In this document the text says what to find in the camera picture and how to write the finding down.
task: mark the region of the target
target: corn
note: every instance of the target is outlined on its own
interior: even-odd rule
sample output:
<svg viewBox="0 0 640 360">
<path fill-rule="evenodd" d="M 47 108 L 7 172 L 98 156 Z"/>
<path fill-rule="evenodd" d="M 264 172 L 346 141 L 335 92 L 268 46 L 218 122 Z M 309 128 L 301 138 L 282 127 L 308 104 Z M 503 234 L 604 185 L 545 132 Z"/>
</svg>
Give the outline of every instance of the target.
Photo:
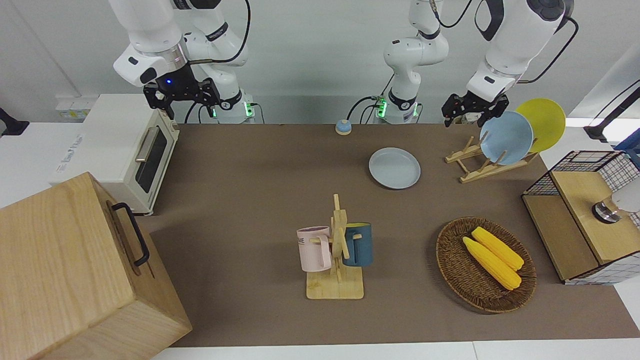
<svg viewBox="0 0 640 360">
<path fill-rule="evenodd" d="M 524 260 L 520 255 L 486 229 L 478 226 L 476 230 L 471 232 L 471 235 L 513 270 L 518 271 L 524 265 Z"/>
<path fill-rule="evenodd" d="M 493 276 L 494 279 L 507 290 L 513 290 L 520 286 L 522 279 L 513 269 L 507 266 L 496 255 L 493 255 L 481 243 L 471 240 L 466 236 L 462 238 L 467 246 L 467 250 L 482 265 L 482 267 Z"/>
</svg>

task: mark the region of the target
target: blue mug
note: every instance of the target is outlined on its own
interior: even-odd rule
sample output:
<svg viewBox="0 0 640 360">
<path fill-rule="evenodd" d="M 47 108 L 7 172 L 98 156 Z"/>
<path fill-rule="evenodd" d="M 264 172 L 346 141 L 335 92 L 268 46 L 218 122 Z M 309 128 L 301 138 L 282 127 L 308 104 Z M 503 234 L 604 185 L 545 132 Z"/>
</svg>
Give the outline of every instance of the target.
<svg viewBox="0 0 640 360">
<path fill-rule="evenodd" d="M 369 266 L 373 263 L 373 240 L 371 238 L 371 224 L 368 222 L 353 222 L 347 224 L 344 234 L 349 249 L 349 259 L 342 257 L 346 266 Z"/>
</svg>

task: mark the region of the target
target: blue plate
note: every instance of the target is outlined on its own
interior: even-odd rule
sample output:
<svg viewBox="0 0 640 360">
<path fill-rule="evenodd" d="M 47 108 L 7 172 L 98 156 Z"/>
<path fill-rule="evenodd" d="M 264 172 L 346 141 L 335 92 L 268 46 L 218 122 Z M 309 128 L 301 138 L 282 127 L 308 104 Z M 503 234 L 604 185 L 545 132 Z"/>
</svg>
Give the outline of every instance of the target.
<svg viewBox="0 0 640 360">
<path fill-rule="evenodd" d="M 501 117 L 494 117 L 485 122 L 480 131 L 480 138 L 487 131 L 489 133 L 480 144 L 480 148 L 494 163 L 504 151 L 507 151 L 499 165 L 511 165 L 522 160 L 533 144 L 531 124 L 527 118 L 514 111 L 505 111 Z"/>
</svg>

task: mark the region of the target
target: woven basket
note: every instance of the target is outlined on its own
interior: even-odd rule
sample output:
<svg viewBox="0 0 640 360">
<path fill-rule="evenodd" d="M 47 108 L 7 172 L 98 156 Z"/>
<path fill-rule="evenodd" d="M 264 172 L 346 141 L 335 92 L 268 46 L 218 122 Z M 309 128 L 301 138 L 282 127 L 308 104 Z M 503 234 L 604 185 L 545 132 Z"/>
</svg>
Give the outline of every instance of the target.
<svg viewBox="0 0 640 360">
<path fill-rule="evenodd" d="M 462 237 L 473 238 L 471 232 L 478 226 L 496 235 L 524 259 L 524 266 L 518 270 L 522 283 L 517 289 L 503 288 L 469 254 Z M 489 313 L 506 313 L 525 306 L 536 289 L 536 268 L 527 249 L 508 230 L 487 219 L 467 217 L 448 223 L 438 235 L 436 260 L 451 289 L 464 301 Z"/>
</svg>

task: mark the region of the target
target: box handle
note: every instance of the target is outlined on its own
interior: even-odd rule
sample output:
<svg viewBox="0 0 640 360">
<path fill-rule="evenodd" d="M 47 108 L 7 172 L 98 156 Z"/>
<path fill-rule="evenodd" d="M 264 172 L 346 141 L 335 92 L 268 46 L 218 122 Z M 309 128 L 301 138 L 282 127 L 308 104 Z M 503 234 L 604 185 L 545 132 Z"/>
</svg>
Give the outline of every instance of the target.
<svg viewBox="0 0 640 360">
<path fill-rule="evenodd" d="M 117 211 L 119 209 L 125 209 L 127 211 L 127 215 L 131 220 L 131 225 L 133 225 L 133 229 L 136 231 L 136 236 L 138 237 L 138 241 L 140 241 L 140 247 L 142 248 L 142 257 L 133 262 L 134 265 L 136 265 L 137 267 L 140 267 L 142 264 L 146 263 L 149 260 L 149 249 L 147 247 L 147 243 L 145 242 L 144 237 L 142 237 L 142 232 L 138 227 L 138 222 L 133 217 L 133 211 L 131 211 L 131 208 L 129 207 L 129 205 L 127 205 L 124 202 L 119 202 L 118 204 L 113 205 L 111 209 L 113 211 Z"/>
</svg>

